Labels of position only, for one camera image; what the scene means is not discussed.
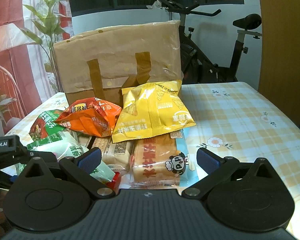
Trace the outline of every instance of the table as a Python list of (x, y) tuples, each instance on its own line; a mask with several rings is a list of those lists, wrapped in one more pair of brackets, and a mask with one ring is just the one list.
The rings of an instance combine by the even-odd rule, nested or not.
[[(196, 126), (188, 130), (189, 153), (207, 147), (215, 154), (234, 156), (241, 162), (265, 157), (275, 168), (295, 201), (295, 212), (287, 230), (300, 239), (300, 130), (278, 108), (243, 82), (182, 86), (182, 100)], [(18, 134), (23, 144), (37, 116), (68, 106), (63, 93), (57, 93), (32, 111), (10, 134)], [(197, 166), (199, 178), (206, 173)]]

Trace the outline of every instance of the cartoon logo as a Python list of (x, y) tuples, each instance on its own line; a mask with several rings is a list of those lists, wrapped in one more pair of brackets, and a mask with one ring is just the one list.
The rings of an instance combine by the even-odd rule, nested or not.
[(176, 152), (178, 155), (169, 157), (169, 161), (166, 161), (166, 168), (168, 171), (172, 171), (175, 174), (182, 175), (186, 171), (186, 165), (188, 165), (187, 157), (181, 152)]

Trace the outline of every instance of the packaged bread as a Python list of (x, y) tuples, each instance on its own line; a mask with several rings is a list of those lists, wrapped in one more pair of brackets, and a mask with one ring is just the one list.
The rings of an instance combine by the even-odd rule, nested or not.
[(133, 141), (113, 143), (111, 136), (96, 137), (92, 147), (99, 147), (102, 161), (114, 172), (121, 174), (129, 172)]
[(123, 88), (123, 110), (112, 134), (113, 142), (150, 138), (194, 126), (178, 97), (181, 80), (151, 82)]
[(182, 130), (136, 140), (131, 166), (133, 187), (184, 186), (199, 180)]

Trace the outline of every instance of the wall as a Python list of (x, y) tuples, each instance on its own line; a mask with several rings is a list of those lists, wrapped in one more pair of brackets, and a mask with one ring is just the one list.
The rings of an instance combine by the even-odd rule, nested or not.
[[(259, 0), (244, 0), (244, 4), (204, 5), (197, 11), (214, 12), (217, 9), (222, 12), (216, 17), (204, 17), (189, 15), (186, 18), (186, 30), (194, 27), (193, 40), (207, 55), (207, 57), (220, 66), (229, 67), (237, 38), (237, 28), (232, 22), (251, 13), (260, 12)], [(113, 25), (131, 25), (169, 20), (169, 15), (164, 10), (117, 10), (98, 12), (72, 18), (74, 34), (97, 28)], [(248, 54), (242, 54), (237, 72), (239, 81), (247, 82), (256, 90), (258, 89), (262, 40), (255, 40), (252, 36), (246, 36), (245, 46), (249, 47)]]

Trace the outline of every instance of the bike handlebar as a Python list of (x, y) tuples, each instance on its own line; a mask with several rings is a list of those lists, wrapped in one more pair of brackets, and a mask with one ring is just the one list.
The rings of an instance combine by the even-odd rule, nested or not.
[(216, 10), (214, 13), (203, 13), (203, 12), (196, 12), (196, 11), (191, 11), (190, 14), (197, 14), (197, 15), (204, 15), (204, 16), (216, 16), (221, 12), (220, 9)]
[(197, 14), (197, 15), (203, 15), (203, 16), (209, 16), (209, 17), (216, 16), (221, 12), (220, 9), (216, 10), (214, 13), (204, 13), (204, 12), (192, 11), (193, 9), (200, 6), (199, 3), (196, 3), (187, 8), (183, 8), (181, 4), (178, 4), (175, 2), (171, 2), (171, 1), (167, 1), (167, 0), (160, 0), (160, 1), (161, 1), (161, 4), (163, 7), (168, 8), (168, 12), (181, 13), (181, 14)]

